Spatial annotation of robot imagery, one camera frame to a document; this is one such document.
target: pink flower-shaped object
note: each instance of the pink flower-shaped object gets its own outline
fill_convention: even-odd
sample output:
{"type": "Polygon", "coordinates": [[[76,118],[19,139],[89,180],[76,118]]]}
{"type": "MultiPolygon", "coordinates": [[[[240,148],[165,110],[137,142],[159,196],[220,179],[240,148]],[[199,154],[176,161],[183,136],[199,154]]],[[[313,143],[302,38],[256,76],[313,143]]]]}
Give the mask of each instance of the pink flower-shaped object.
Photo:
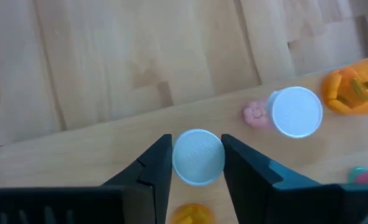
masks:
{"type": "Polygon", "coordinates": [[[243,109],[245,122],[253,128],[271,128],[270,120],[265,110],[266,100],[253,101],[243,109]]]}

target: orange plastic object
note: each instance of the orange plastic object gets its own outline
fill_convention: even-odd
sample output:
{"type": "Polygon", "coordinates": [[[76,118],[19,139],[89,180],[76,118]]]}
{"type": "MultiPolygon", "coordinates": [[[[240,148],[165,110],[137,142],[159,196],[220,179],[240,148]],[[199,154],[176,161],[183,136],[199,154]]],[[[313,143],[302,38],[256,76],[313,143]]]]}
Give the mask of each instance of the orange plastic object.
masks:
{"type": "Polygon", "coordinates": [[[325,105],[341,114],[368,114],[368,58],[330,73],[322,85],[325,105]]]}
{"type": "Polygon", "coordinates": [[[205,206],[191,203],[179,207],[170,224],[216,224],[214,214],[205,206]]]}

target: wood grain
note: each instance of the wood grain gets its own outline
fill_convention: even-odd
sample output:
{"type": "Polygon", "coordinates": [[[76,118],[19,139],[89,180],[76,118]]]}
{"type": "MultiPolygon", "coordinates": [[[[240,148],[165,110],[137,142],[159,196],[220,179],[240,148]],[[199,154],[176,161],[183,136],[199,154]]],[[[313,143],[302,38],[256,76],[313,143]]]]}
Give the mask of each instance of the wood grain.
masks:
{"type": "MultiPolygon", "coordinates": [[[[187,129],[229,133],[289,168],[322,183],[345,182],[353,166],[368,166],[368,117],[340,116],[326,108],[320,129],[305,139],[249,128],[240,117],[248,101],[286,86],[319,92],[326,73],[262,85],[132,118],[67,131],[0,147],[0,187],[100,185],[135,160],[164,133],[174,138],[187,129]]],[[[237,223],[224,177],[191,187],[174,174],[168,214],[198,202],[217,215],[217,223],[237,223]]]]}
{"type": "Polygon", "coordinates": [[[0,145],[368,57],[368,1],[0,0],[0,145]]]}

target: plastic cap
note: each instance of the plastic cap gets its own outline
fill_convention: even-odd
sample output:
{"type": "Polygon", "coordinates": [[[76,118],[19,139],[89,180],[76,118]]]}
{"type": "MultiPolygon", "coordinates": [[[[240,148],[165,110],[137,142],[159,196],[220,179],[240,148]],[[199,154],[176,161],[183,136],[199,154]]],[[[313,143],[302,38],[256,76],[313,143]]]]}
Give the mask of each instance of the plastic cap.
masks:
{"type": "Polygon", "coordinates": [[[221,140],[203,129],[182,133],[172,150],[172,167],[187,184],[211,184],[222,173],[225,152],[221,140]]]}
{"type": "Polygon", "coordinates": [[[311,90],[294,86],[274,92],[267,110],[275,128],[290,138],[305,138],[321,125],[323,108],[311,90]]]}

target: white cap top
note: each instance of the white cap top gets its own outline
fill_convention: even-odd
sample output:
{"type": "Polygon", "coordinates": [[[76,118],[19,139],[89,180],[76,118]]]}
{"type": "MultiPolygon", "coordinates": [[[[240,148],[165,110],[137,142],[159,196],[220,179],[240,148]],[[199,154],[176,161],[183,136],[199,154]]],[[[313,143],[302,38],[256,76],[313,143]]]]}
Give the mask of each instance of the white cap top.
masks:
{"type": "Polygon", "coordinates": [[[305,138],[321,125],[323,107],[311,90],[294,86],[272,93],[266,109],[275,128],[291,138],[305,138]]]}
{"type": "Polygon", "coordinates": [[[182,133],[172,150],[172,167],[187,184],[211,184],[222,173],[224,165],[225,152],[220,139],[203,129],[182,133]]]}

